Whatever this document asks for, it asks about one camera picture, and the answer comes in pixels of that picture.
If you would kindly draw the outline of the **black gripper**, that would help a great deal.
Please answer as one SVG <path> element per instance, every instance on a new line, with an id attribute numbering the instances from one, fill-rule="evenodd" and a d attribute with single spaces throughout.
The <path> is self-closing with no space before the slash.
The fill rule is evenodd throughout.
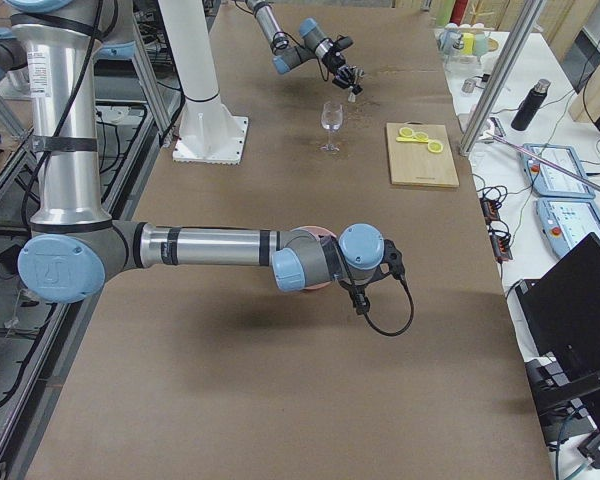
<path id="1" fill-rule="evenodd" d="M 369 285 L 391 276 L 405 288 L 402 253 L 390 239 L 339 238 L 337 255 L 342 270 L 338 283 L 348 292 L 357 315 L 369 315 Z"/>
<path id="2" fill-rule="evenodd" d="M 352 45 L 353 40 L 349 36 L 339 36 L 336 40 L 327 38 L 327 51 L 322 57 L 322 63 L 333 75 L 332 83 L 341 89 L 350 89 L 355 69 L 361 68 L 349 64 L 343 54 Z"/>

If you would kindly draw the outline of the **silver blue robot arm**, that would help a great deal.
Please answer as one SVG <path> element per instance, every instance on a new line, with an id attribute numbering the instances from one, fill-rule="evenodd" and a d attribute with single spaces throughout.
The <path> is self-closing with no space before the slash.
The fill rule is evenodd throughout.
<path id="1" fill-rule="evenodd" d="M 94 62 L 142 50 L 129 1 L 14 1 L 11 25 L 26 52 L 33 111 L 33 188 L 39 208 L 18 273 L 37 296 L 74 303 L 114 276 L 154 265 L 272 269 L 285 292 L 339 283 L 366 315 L 370 283 L 406 278 L 400 251 L 375 227 L 338 236 L 242 228 L 159 227 L 114 219 L 103 207 Z"/>
<path id="2" fill-rule="evenodd" d="M 329 37 L 318 22 L 306 18 L 299 26 L 297 40 L 287 33 L 277 21 L 268 1 L 244 1 L 244 12 L 251 14 L 258 23 L 273 55 L 276 71 L 284 75 L 300 65 L 315 60 L 324 81 L 348 91 L 352 98 L 361 94 L 361 78 L 364 70 L 347 62 L 343 52 L 353 45 L 349 36 Z"/>

